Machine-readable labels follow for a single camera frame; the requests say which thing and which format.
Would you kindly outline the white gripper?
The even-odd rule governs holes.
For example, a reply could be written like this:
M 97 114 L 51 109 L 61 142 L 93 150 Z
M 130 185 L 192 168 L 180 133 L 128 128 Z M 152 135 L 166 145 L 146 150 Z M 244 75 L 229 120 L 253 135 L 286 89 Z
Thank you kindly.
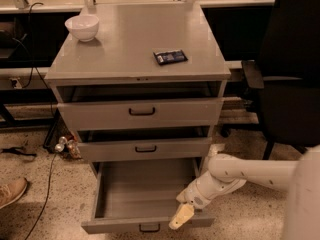
M 214 199 L 213 190 L 211 180 L 197 178 L 192 181 L 177 195 L 176 200 L 183 204 L 179 205 L 169 227 L 173 230 L 179 229 L 194 216 L 194 208 L 205 208 Z

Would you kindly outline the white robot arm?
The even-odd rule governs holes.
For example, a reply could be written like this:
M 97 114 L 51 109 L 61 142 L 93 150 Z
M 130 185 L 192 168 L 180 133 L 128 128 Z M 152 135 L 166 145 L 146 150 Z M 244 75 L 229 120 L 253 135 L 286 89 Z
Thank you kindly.
M 180 228 L 197 209 L 247 182 L 288 193 L 281 240 L 320 240 L 319 146 L 297 161 L 243 160 L 223 153 L 209 156 L 207 170 L 176 197 L 179 206 L 169 227 Z

